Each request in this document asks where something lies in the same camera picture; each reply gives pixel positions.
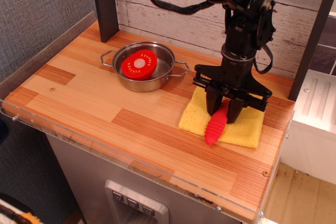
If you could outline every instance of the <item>white wood panel wall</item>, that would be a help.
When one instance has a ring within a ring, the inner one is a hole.
[[[204,0],[163,1],[189,6]],[[274,55],[271,72],[294,78],[322,0],[275,1],[273,24],[277,31],[267,44]],[[225,12],[220,4],[187,16],[159,9],[149,0],[116,2],[121,30],[222,58]],[[263,50],[258,52],[257,61],[260,65],[269,63]]]

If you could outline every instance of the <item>button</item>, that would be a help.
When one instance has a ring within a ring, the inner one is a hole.
[[[116,191],[112,191],[113,197],[118,200],[118,201],[124,201],[124,197],[120,194],[117,193]]]
[[[154,210],[147,207],[147,206],[142,206],[143,212],[147,215],[154,216]]]
[[[136,208],[136,209],[139,208],[139,204],[133,199],[127,198],[127,202],[128,202],[128,205],[130,205],[131,207]]]

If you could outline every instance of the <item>pot handle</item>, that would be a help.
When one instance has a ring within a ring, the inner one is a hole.
[[[110,50],[110,51],[107,51],[105,54],[102,54],[102,55],[100,56],[100,60],[101,60],[101,63],[102,63],[103,65],[105,65],[105,66],[109,66],[109,67],[113,67],[112,64],[107,64],[107,63],[104,62],[104,56],[105,56],[105,55],[108,55],[108,54],[111,53],[111,52],[116,53],[117,51]]]
[[[190,71],[190,67],[189,67],[189,65],[188,65],[187,62],[185,62],[185,61],[176,61],[175,63],[185,64],[185,66],[187,67],[187,71],[185,71],[185,72],[182,73],[182,74],[168,74],[167,77],[166,77],[166,80],[168,80],[169,77],[171,77],[171,76],[182,77],[182,76],[184,76],[185,74],[189,73],[189,71]]]

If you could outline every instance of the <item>wooden table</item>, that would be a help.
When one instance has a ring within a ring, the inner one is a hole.
[[[292,80],[272,74],[255,78],[273,92],[257,149],[204,139],[179,130],[195,85],[195,72],[171,78],[161,89],[137,93],[124,88],[100,56],[135,41],[123,31],[100,42],[94,23],[3,102],[8,114],[77,145],[187,197],[246,223],[265,203],[270,177],[294,102]],[[176,59],[220,65],[220,60],[168,45]],[[173,73],[183,72],[174,67]]]

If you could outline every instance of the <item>black frame pole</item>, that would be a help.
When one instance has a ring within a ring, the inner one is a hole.
[[[100,40],[107,42],[119,31],[116,0],[94,0],[100,31]]]
[[[322,0],[288,99],[296,101],[334,0]]]

